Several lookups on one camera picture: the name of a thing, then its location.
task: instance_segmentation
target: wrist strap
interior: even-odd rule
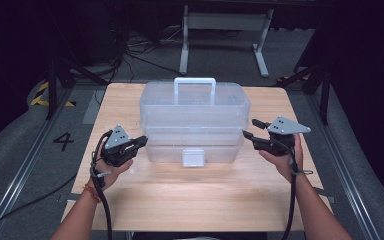
[[[86,189],[90,192],[92,195],[92,198],[96,200],[97,203],[101,203],[101,199],[99,198],[98,194],[95,193],[95,189],[87,184],[83,187],[83,189]]]

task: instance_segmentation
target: forearm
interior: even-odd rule
[[[297,176],[296,197],[308,239],[352,239],[304,174]]]
[[[89,239],[97,201],[84,190],[51,239]]]

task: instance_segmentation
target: wooden table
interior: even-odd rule
[[[72,193],[83,191],[89,179],[91,152],[104,132],[121,124],[130,137],[142,135],[139,98],[144,87],[144,84],[124,83],[108,86]],[[296,120],[283,89],[243,89],[251,100],[250,119],[271,122],[283,115]],[[252,124],[248,131],[268,138],[267,131]],[[314,171],[308,178],[313,186],[323,189],[307,144],[303,137],[301,139],[304,168]],[[133,166],[120,175],[105,195],[114,230],[283,231],[288,219],[290,184],[245,140],[233,163],[207,163],[203,168],[153,163],[142,148]],[[64,216],[73,204],[74,201],[68,201]],[[104,208],[98,205],[93,229],[105,230],[106,227]],[[303,230],[298,207],[292,230]]]

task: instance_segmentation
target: clear plastic container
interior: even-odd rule
[[[199,154],[203,162],[234,161],[249,108],[248,96],[235,83],[213,78],[148,83],[140,98],[140,125],[149,159],[182,162]]]

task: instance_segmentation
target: box latch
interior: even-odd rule
[[[184,149],[182,153],[183,167],[203,167],[205,151],[203,149]]]

